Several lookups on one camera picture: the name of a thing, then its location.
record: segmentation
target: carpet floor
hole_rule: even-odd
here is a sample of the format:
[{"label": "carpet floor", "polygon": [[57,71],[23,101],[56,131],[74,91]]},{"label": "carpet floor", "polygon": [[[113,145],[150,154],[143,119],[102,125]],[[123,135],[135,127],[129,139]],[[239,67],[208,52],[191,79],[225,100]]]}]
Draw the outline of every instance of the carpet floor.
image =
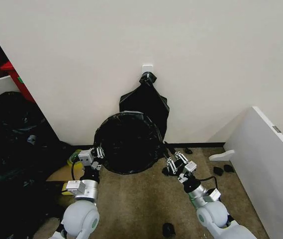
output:
[{"label": "carpet floor", "polygon": [[[185,154],[197,164],[195,176],[199,179],[213,174],[213,167],[223,168],[229,162],[210,162],[208,157],[223,153],[223,148],[192,148],[193,154]],[[163,223],[172,223],[176,239],[209,239],[212,236],[199,224],[195,209],[183,185],[176,177],[161,173],[165,167],[160,159],[152,168],[133,175],[119,175],[105,168],[100,173],[97,207],[100,221],[90,239],[163,239]],[[236,173],[216,176],[221,199],[228,212],[240,224],[246,226],[258,239],[268,236],[259,220]],[[203,182],[206,188],[214,188],[214,181]],[[61,196],[59,204],[67,206],[72,196]],[[34,235],[34,239],[49,238],[59,224],[49,219]]]}]

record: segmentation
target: black cable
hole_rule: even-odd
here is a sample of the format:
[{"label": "black cable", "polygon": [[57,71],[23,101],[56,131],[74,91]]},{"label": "black cable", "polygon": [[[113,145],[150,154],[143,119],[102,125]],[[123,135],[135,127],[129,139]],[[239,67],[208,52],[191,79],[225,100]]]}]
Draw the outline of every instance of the black cable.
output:
[{"label": "black cable", "polygon": [[72,164],[72,171],[71,172],[72,172],[72,179],[73,180],[75,180],[75,176],[74,176],[74,165],[75,165],[75,163],[76,163],[76,160],[74,160],[73,164]]},{"label": "black cable", "polygon": [[215,182],[215,187],[217,190],[219,190],[218,186],[217,186],[217,179],[215,176],[211,176],[211,177],[208,177],[208,178],[203,178],[203,179],[197,179],[199,180],[200,182],[203,182],[203,181],[207,181],[207,180],[210,180],[210,179],[214,179],[214,182]]}]

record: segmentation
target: pile of trash bags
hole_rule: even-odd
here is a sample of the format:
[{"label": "pile of trash bags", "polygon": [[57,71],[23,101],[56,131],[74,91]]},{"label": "pile of trash bags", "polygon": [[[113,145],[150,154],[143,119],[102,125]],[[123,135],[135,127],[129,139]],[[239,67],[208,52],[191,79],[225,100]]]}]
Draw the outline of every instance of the pile of trash bags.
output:
[{"label": "pile of trash bags", "polygon": [[43,192],[45,181],[72,150],[37,104],[18,92],[0,95],[0,238],[26,238],[37,230],[54,205]]}]

